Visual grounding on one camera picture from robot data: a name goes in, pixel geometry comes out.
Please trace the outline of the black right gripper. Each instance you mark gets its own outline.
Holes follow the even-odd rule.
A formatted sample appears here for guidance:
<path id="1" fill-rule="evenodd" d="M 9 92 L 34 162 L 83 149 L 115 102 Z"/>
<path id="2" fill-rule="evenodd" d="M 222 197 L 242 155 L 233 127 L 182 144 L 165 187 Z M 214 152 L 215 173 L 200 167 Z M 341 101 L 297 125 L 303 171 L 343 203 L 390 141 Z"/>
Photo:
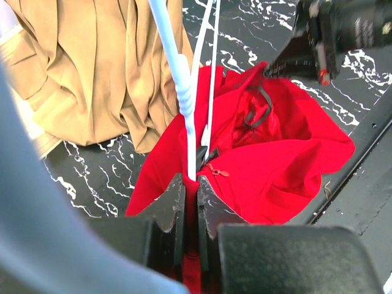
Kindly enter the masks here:
<path id="1" fill-rule="evenodd" d="M 341 55 L 391 45 L 391 1 L 299 1 L 295 32 L 264 76 L 326 85 Z"/>

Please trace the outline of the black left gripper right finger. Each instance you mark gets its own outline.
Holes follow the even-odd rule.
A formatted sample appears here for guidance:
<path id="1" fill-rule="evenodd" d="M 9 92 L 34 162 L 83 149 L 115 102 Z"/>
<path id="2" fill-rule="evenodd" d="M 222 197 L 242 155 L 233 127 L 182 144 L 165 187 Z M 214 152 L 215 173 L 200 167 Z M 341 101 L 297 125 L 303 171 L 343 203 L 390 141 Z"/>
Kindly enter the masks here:
<path id="1" fill-rule="evenodd" d="M 252 225 L 207 177 L 198 180 L 203 293 L 382 293 L 365 247 L 350 230 Z"/>

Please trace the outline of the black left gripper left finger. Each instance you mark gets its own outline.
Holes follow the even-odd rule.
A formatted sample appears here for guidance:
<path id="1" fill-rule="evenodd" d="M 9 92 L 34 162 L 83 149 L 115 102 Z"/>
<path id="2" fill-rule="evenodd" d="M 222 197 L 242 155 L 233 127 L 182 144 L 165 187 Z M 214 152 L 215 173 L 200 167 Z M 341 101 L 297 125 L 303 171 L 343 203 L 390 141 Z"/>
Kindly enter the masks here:
<path id="1" fill-rule="evenodd" d="M 183 281 L 186 188 L 177 173 L 163 194 L 134 217 L 87 218 L 96 232 L 125 257 Z"/>

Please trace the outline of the red cloth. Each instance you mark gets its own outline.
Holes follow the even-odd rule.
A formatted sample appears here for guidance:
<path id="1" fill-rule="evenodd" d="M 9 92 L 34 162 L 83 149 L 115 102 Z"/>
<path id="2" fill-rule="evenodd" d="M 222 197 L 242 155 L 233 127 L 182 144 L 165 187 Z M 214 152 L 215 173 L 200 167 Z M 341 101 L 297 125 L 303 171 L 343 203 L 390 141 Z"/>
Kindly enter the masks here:
<path id="1" fill-rule="evenodd" d="M 201 138 L 212 111 L 210 149 L 218 155 L 200 174 L 245 221 L 272 225 L 302 212 L 322 175 L 339 171 L 355 144 L 306 91 L 288 79 L 266 79 L 265 67 L 202 67 L 195 130 Z"/>

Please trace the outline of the blue wire hanger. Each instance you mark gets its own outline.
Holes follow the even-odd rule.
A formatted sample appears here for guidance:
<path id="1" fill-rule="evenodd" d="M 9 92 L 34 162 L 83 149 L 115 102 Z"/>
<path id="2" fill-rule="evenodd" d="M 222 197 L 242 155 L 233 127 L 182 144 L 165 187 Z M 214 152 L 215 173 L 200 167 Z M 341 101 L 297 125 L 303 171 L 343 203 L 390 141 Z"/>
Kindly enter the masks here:
<path id="1" fill-rule="evenodd" d="M 213 4 L 216 5 L 216 14 L 214 23 L 213 57 L 211 60 L 212 68 L 208 98 L 208 123 L 206 124 L 202 134 L 202 145 L 206 147 L 207 151 L 209 151 L 210 149 L 213 121 L 213 99 L 216 76 L 217 38 L 219 32 L 221 2 L 208 1 L 206 5 L 197 44 L 194 50 L 194 58 L 191 68 L 189 68 L 188 66 L 186 57 L 183 54 L 178 53 L 165 1 L 149 2 L 149 6 L 156 22 L 161 42 L 167 56 L 171 75 L 175 82 L 179 110 L 180 113 L 184 116 L 185 120 L 185 127 L 187 132 L 187 176 L 193 181 L 196 180 L 197 173 L 197 141 L 195 132 L 194 112 L 197 98 L 198 73 L 206 29 L 209 24 L 209 17 Z"/>

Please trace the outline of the tan brown skirt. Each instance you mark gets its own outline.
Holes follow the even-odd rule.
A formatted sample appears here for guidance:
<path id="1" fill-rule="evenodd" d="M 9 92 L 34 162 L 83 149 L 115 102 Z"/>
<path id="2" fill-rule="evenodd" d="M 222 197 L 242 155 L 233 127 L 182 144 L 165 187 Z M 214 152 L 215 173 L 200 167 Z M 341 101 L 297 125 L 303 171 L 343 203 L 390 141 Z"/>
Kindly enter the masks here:
<path id="1" fill-rule="evenodd" d="M 88 146 L 130 133 L 150 152 L 178 113 L 148 1 L 9 1 L 11 85 L 49 134 Z"/>

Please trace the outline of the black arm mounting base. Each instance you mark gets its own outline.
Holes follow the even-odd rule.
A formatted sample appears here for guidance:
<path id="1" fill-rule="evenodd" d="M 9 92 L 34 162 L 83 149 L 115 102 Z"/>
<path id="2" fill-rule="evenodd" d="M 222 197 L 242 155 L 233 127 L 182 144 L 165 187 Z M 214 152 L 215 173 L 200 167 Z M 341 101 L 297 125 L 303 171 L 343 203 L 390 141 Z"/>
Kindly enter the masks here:
<path id="1" fill-rule="evenodd" d="M 391 293 L 391 90 L 350 133 L 356 151 L 292 225 L 340 226 L 370 253 L 385 293 Z"/>

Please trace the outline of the black marble pattern mat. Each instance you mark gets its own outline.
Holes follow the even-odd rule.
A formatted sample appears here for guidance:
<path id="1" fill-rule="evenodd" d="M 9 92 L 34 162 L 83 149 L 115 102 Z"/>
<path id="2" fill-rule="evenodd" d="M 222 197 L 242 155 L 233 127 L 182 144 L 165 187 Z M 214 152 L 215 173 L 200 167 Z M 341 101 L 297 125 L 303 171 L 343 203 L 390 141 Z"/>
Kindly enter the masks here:
<path id="1" fill-rule="evenodd" d="M 295 6 L 295 1 L 223 1 L 218 63 L 242 72 L 273 59 L 290 35 Z M 303 79 L 296 84 L 350 136 L 373 104 L 391 90 L 391 48 L 349 52 L 329 86 Z M 124 214 L 145 158 L 125 134 L 88 147 L 61 143 L 43 162 L 74 207 L 91 217 L 109 217 Z"/>

